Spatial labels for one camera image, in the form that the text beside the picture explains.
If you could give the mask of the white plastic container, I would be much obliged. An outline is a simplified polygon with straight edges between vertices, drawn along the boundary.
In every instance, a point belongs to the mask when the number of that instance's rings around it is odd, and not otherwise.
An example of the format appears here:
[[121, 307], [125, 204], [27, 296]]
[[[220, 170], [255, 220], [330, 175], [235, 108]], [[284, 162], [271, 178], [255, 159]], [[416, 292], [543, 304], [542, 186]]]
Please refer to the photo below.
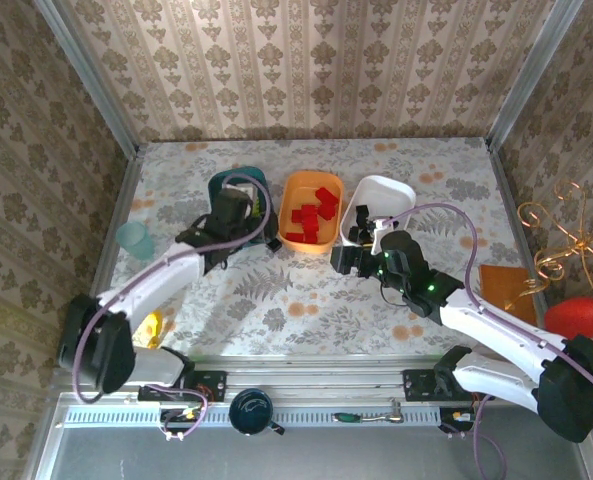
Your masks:
[[[363, 177], [349, 204], [345, 210], [340, 223], [340, 238], [345, 246], [358, 246], [348, 240], [349, 230], [356, 225], [355, 207], [367, 205], [369, 208], [369, 220], [389, 219], [395, 217], [415, 206], [416, 193], [407, 184], [380, 175], [369, 175]], [[408, 220], [395, 221], [396, 229], [405, 229]]]

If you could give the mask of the dark teal plastic container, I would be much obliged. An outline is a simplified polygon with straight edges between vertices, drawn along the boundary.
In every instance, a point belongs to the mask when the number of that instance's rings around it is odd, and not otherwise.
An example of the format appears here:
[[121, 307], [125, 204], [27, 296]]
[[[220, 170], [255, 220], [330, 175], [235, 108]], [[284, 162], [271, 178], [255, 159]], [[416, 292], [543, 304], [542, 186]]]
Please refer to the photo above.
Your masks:
[[269, 194], [270, 189], [263, 171], [254, 166], [237, 167], [230, 170], [225, 170], [215, 174], [208, 182], [208, 194], [210, 205], [214, 206], [215, 199], [223, 188], [224, 180], [229, 178], [226, 187], [229, 184], [251, 183], [256, 187], [256, 199], [261, 200], [262, 215], [260, 218], [253, 216], [252, 212], [248, 214], [248, 219], [252, 220], [251, 230], [253, 230], [257, 223], [259, 223], [265, 214], [265, 210], [269, 209], [270, 217], [261, 234], [250, 240], [245, 247], [254, 245], [261, 245], [278, 238], [278, 217], [274, 210], [274, 203]]

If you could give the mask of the orange plastic container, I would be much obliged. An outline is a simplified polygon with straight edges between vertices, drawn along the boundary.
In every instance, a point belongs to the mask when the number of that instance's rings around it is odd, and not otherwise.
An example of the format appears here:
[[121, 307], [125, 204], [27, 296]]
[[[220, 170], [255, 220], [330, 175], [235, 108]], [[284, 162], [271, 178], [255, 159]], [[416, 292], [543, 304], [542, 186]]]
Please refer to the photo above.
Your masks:
[[[315, 191], [320, 187], [327, 188], [339, 198], [337, 215], [331, 221], [326, 221], [318, 215], [317, 220], [320, 230], [317, 235], [318, 244], [316, 245], [286, 240], [285, 234], [287, 232], [303, 232], [302, 224], [291, 221], [291, 212], [305, 204], [313, 204], [318, 207], [321, 202], [316, 198]], [[306, 170], [293, 173], [285, 184], [279, 213], [279, 238], [285, 246], [293, 251], [307, 254], [329, 252], [340, 232], [343, 196], [344, 184], [339, 177], [332, 173]]]

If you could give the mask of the orange brown board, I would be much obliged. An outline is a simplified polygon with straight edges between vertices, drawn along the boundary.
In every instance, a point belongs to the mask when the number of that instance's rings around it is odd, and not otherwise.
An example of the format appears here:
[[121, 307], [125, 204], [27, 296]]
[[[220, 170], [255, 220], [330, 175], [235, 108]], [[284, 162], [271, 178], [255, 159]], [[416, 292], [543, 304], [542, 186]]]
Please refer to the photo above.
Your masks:
[[495, 265], [479, 267], [480, 289], [484, 300], [508, 312], [525, 323], [536, 326], [537, 315], [530, 296], [520, 296], [529, 279], [526, 269]]

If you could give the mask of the translucent pale teal cup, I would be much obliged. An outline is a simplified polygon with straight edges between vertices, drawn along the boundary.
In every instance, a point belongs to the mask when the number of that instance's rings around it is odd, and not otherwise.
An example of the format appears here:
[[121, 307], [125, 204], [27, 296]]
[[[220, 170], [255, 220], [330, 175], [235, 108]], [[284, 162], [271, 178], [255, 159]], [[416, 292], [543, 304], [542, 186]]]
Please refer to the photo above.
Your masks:
[[146, 225], [141, 222], [124, 223], [116, 231], [115, 239], [121, 248], [138, 260], [148, 260], [154, 255], [153, 240]]

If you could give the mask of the yellow plastic object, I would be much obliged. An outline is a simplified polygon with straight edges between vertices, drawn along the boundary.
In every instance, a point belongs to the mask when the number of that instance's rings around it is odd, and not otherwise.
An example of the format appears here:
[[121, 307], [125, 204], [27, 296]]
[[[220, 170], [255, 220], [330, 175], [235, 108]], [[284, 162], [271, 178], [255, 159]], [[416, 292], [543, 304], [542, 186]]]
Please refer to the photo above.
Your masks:
[[163, 324], [164, 317], [160, 311], [147, 314], [133, 333], [132, 340], [138, 347], [157, 349], [161, 343]]

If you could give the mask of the metal ratchet wrench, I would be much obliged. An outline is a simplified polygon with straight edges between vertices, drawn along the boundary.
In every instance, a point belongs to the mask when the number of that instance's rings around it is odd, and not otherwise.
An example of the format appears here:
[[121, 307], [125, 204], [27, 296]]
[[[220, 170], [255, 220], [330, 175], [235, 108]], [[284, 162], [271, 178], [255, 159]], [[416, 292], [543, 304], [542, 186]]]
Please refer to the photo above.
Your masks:
[[391, 402], [391, 411], [386, 414], [375, 415], [375, 416], [363, 416], [361, 419], [362, 423], [376, 423], [385, 422], [390, 424], [402, 424], [405, 422], [404, 416], [401, 410], [401, 404], [397, 400]]

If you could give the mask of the small black connector box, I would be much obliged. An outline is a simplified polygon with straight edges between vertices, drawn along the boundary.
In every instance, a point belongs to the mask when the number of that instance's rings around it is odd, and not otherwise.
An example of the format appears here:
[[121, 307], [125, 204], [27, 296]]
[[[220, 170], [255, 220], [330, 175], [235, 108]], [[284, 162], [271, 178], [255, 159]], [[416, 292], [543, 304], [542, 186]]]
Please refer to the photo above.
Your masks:
[[439, 429], [445, 433], [469, 432], [473, 429], [476, 413], [473, 408], [440, 407]]
[[160, 412], [160, 424], [167, 428], [189, 428], [202, 414], [201, 407], [163, 409]]

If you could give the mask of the dark teal mug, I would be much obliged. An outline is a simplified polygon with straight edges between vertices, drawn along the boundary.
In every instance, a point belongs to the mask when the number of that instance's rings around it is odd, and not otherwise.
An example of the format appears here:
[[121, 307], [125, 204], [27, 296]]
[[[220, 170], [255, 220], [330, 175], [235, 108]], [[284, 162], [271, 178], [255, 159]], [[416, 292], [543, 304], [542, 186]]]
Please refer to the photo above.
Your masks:
[[261, 434], [270, 430], [278, 435], [285, 434], [285, 428], [274, 421], [274, 406], [266, 392], [258, 388], [241, 391], [229, 407], [232, 427], [246, 436]]

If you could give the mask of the red pear-shaped balloon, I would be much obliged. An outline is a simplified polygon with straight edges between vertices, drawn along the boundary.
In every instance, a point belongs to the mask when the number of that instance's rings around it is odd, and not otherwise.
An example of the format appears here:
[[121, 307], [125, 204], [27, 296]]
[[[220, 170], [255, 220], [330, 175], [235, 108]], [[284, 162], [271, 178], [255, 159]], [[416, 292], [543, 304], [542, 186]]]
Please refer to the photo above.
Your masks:
[[547, 331], [567, 339], [593, 337], [593, 298], [576, 297], [555, 305], [545, 313]]

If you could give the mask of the grey metal panel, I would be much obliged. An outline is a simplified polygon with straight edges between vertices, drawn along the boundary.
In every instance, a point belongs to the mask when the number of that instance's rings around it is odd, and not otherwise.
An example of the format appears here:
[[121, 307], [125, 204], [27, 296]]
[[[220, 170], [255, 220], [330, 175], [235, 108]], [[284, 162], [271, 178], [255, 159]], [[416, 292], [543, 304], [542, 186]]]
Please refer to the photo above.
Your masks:
[[487, 406], [474, 435], [376, 422], [249, 437], [215, 406], [184, 440], [159, 426], [64, 428], [72, 406], [50, 409], [22, 480], [593, 480], [593, 435], [566, 442], [507, 406]]

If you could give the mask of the aluminium side rail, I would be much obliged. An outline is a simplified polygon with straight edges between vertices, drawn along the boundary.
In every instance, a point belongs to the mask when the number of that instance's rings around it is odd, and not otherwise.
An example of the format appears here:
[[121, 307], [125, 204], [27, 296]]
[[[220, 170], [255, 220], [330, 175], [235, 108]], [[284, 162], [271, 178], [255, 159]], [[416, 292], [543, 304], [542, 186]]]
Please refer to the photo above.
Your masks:
[[[491, 165], [496, 177], [498, 189], [504, 203], [506, 215], [514, 237], [515, 248], [518, 252], [521, 265], [527, 270], [529, 278], [535, 275], [532, 254], [529, 250], [527, 240], [523, 231], [523, 226], [517, 216], [516, 205], [512, 197], [510, 185], [502, 168], [501, 159], [497, 153], [490, 154]], [[547, 348], [542, 348], [542, 340], [549, 334], [541, 329], [543, 316], [547, 308], [545, 298], [542, 293], [531, 297], [537, 315], [537, 325], [533, 326], [523, 322], [519, 318], [510, 314], [508, 311], [500, 309], [499, 316], [511, 323], [509, 329], [517, 331], [516, 337], [522, 348], [512, 348], [510, 360], [518, 360], [518, 366], [527, 366], [527, 370], [538, 369], [543, 360], [553, 360], [556, 355], [549, 352]]]
[[128, 163], [118, 198], [113, 207], [92, 286], [78, 294], [67, 306], [63, 332], [57, 350], [59, 365], [71, 372], [79, 358], [78, 372], [82, 380], [94, 382], [112, 356], [122, 356], [132, 349], [128, 339], [129, 320], [122, 311], [103, 310], [103, 293], [110, 292], [111, 278], [120, 247], [115, 239], [118, 228], [127, 221], [131, 202], [140, 178], [142, 161]]

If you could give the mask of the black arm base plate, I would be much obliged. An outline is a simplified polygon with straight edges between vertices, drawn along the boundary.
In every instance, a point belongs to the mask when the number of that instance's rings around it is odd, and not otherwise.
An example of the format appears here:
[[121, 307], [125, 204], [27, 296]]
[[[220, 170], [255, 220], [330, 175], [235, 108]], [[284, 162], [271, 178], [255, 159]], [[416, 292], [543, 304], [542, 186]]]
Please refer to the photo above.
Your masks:
[[[225, 371], [194, 370], [181, 375], [172, 389], [193, 390], [204, 395], [209, 402], [222, 402], [227, 387]], [[149, 386], [142, 386], [138, 392], [139, 401], [157, 402], [200, 402], [198, 397], [187, 393], [162, 392]]]
[[464, 390], [452, 373], [433, 369], [408, 369], [402, 372], [407, 402], [467, 402], [482, 400], [484, 394]]

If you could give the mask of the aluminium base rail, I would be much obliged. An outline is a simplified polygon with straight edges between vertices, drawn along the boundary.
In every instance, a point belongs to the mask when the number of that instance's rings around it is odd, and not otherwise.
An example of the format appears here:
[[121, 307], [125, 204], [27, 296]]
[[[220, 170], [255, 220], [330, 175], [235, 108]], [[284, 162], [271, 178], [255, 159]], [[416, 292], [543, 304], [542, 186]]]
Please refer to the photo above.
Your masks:
[[226, 396], [258, 387], [286, 406], [387, 405], [403, 402], [403, 372], [431, 369], [437, 355], [197, 356], [195, 369], [227, 373]]

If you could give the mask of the aluminium frame post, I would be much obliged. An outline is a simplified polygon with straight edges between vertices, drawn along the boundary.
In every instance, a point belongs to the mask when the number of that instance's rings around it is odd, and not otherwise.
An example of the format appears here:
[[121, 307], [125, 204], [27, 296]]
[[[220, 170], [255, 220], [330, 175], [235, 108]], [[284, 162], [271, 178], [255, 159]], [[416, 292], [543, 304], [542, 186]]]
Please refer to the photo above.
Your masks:
[[555, 0], [486, 137], [490, 152], [498, 152], [583, 6], [584, 0]]
[[61, 0], [34, 0], [34, 3], [125, 157], [132, 161], [137, 156], [140, 141], [133, 133], [119, 103], [103, 79], [101, 67], [92, 58], [91, 50], [74, 25], [73, 16], [62, 5]]

